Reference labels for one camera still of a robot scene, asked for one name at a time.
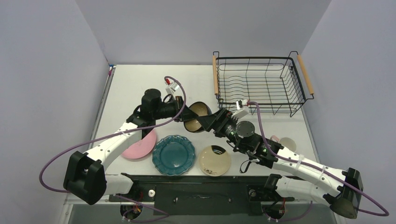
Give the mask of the dark bowl beige inside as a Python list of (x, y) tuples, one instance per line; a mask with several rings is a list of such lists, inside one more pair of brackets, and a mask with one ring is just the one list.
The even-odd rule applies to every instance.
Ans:
[[(210, 115), (212, 113), (210, 108), (203, 102), (195, 102), (190, 105), (189, 109), (191, 109), (199, 117)], [(204, 131), (204, 128), (196, 119), (184, 122), (184, 127), (188, 132), (191, 133), (200, 133)]]

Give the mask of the pink mug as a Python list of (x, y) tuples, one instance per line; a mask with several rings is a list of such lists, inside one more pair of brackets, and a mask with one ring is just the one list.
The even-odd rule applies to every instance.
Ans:
[(270, 137), (270, 139), (272, 141), (278, 142), (279, 144), (283, 145), (284, 147), (288, 148), (290, 151), (292, 152), (296, 152), (297, 151), (297, 144), (296, 142), (288, 137), (282, 137), (282, 138), (278, 138), (275, 135), (272, 135)]

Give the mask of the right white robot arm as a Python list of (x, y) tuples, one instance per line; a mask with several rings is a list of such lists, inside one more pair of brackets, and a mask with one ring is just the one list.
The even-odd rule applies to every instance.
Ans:
[(274, 175), (264, 185), (269, 199), (293, 197), (327, 205), (334, 213), (356, 219), (363, 185), (358, 170), (332, 168), (305, 158), (278, 142), (255, 133), (249, 121), (239, 122), (233, 114), (221, 109), (212, 115), (198, 117), (205, 131), (213, 131), (219, 138), (227, 138), (233, 151), (246, 154), (258, 164), (292, 174), (297, 179)]

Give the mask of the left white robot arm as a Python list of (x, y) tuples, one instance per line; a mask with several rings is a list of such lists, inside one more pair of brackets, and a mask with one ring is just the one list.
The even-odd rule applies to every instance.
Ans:
[(126, 175), (106, 175), (110, 164), (128, 147), (137, 143), (160, 119), (177, 116), (176, 121), (188, 123), (209, 113), (205, 104), (196, 102), (184, 106), (181, 96), (163, 102), (157, 89), (148, 89), (133, 114), (118, 129), (113, 137), (84, 153), (74, 152), (68, 162), (63, 187), (89, 205), (102, 196), (121, 194), (129, 201), (139, 196), (139, 187)]

